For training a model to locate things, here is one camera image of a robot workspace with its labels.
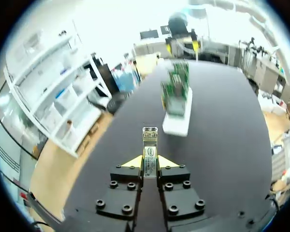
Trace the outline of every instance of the white base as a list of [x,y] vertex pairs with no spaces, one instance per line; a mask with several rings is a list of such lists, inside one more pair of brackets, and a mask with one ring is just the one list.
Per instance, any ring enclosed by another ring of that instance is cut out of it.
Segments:
[[192,89],[189,87],[184,116],[171,116],[166,113],[162,124],[164,133],[186,137],[189,129],[191,106]]

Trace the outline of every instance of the black table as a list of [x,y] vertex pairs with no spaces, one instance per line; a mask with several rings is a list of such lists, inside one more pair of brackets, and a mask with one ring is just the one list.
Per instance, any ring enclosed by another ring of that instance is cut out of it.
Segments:
[[[110,181],[112,166],[142,154],[142,128],[158,127],[158,154],[185,164],[209,216],[258,211],[271,184],[271,147],[267,126],[249,82],[236,68],[189,62],[193,91],[188,136],[163,133],[165,112],[161,80],[169,61],[160,63],[125,102],[96,145],[67,199],[65,215],[76,208],[95,211]],[[155,182],[144,183],[137,231],[164,231]]]

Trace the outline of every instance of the green circuit board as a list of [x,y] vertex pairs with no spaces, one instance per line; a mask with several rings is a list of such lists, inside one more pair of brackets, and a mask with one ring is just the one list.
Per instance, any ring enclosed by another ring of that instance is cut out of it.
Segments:
[[169,71],[169,82],[162,82],[162,104],[170,115],[182,116],[189,90],[189,65],[186,62],[173,63]]

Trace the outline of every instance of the wooden floor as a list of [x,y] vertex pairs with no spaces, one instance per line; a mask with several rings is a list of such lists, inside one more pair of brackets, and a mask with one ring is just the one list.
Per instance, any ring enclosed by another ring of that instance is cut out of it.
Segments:
[[275,144],[282,144],[281,135],[290,129],[290,121],[287,115],[278,116],[273,113],[263,112],[271,142]]
[[[286,116],[277,116],[271,113],[263,114],[271,141],[290,128],[290,121]],[[30,190],[46,209],[58,218],[62,219],[61,211],[74,181],[111,121],[112,116],[110,115],[103,115],[99,119],[100,127],[98,131],[78,159],[62,151],[53,142],[48,141],[46,143],[31,178]],[[30,213],[35,220],[41,221],[41,218],[33,210]],[[43,226],[43,229],[47,232],[52,231],[51,228],[45,226]]]

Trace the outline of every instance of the screw head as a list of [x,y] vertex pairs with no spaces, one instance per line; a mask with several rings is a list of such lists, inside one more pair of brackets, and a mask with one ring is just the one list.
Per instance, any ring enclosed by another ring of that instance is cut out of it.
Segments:
[[204,201],[204,200],[198,200],[198,201],[195,203],[195,207],[196,207],[196,209],[198,209],[198,210],[202,210],[202,209],[204,209],[204,207],[205,207],[205,201]]
[[173,190],[174,185],[172,183],[166,183],[164,187],[165,187],[165,190],[171,191]]
[[124,214],[130,214],[132,213],[132,207],[130,205],[124,205],[121,209],[121,211],[124,213]]
[[117,183],[117,181],[112,180],[112,181],[110,182],[110,187],[111,187],[112,189],[115,189],[116,187],[118,187],[118,183]]
[[238,212],[238,217],[239,218],[244,218],[245,217],[245,212],[244,211]]
[[190,181],[185,180],[185,181],[183,182],[183,187],[184,187],[184,189],[188,189],[188,188],[190,188],[190,187],[191,187],[191,183],[190,183]]
[[169,211],[169,214],[176,215],[178,214],[179,209],[175,204],[173,204],[168,208],[168,211]]
[[255,224],[255,220],[253,219],[253,218],[251,218],[251,219],[249,219],[248,221],[247,221],[247,227],[248,228],[252,228],[253,226],[254,226],[254,224]]
[[128,190],[134,190],[135,187],[136,187],[135,183],[130,182],[130,183],[127,184]]
[[104,202],[104,200],[97,200],[97,201],[96,201],[96,207],[97,207],[98,209],[103,209],[103,208],[105,207],[105,202]]

